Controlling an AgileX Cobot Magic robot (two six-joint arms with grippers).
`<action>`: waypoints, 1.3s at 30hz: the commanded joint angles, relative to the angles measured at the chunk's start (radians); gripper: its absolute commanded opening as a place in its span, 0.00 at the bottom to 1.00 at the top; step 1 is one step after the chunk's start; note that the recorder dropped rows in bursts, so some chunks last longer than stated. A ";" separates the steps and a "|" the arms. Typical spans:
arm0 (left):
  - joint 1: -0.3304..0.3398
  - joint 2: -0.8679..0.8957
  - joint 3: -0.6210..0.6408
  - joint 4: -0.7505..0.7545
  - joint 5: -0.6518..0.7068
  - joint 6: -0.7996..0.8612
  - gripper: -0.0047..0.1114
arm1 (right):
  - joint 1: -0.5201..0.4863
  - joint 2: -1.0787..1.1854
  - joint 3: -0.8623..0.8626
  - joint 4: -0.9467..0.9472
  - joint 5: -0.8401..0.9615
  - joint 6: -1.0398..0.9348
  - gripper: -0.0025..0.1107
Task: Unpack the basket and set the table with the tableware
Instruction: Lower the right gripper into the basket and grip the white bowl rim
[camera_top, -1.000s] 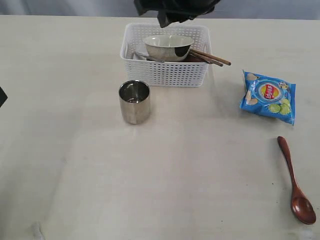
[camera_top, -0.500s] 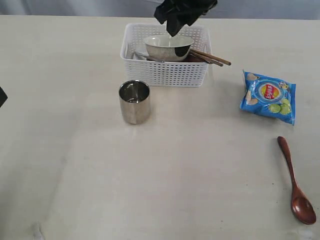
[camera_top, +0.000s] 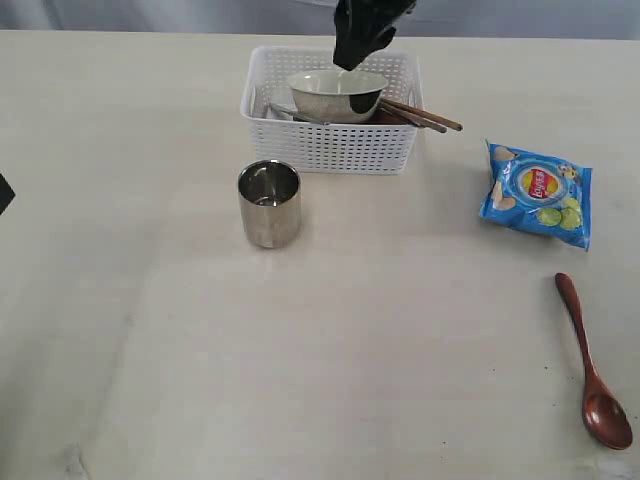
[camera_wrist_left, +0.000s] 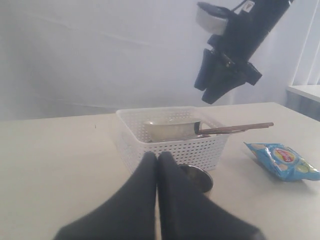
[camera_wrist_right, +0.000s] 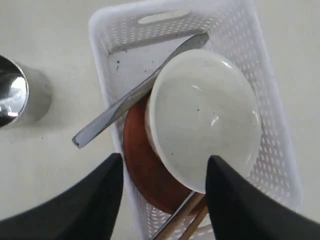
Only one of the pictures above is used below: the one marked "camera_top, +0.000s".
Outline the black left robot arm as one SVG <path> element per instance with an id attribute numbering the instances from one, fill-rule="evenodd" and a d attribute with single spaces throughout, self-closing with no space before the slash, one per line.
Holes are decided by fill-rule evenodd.
<path id="1" fill-rule="evenodd" d="M 3 174 L 0 174 L 0 214 L 4 213 L 14 200 L 15 196 L 16 194 L 9 182 Z"/>

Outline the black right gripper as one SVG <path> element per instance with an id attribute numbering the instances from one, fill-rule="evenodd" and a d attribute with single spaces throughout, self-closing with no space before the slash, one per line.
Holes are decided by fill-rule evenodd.
<path id="1" fill-rule="evenodd" d="M 339 0 L 333 15 L 333 63 L 356 69 L 369 55 L 392 42 L 394 24 L 415 8 L 416 0 Z"/>

